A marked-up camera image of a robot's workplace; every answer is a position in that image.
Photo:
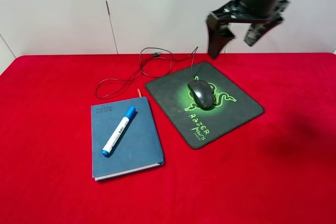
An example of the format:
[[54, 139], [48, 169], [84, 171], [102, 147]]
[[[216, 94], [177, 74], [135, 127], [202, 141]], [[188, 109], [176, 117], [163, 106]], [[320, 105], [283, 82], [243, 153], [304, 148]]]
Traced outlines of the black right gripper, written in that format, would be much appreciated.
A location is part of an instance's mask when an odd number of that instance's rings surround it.
[[266, 33], [278, 26], [276, 19], [289, 5], [288, 0], [231, 0], [209, 13], [207, 53], [216, 59], [222, 49], [235, 38], [229, 23], [250, 23], [244, 42], [252, 47]]

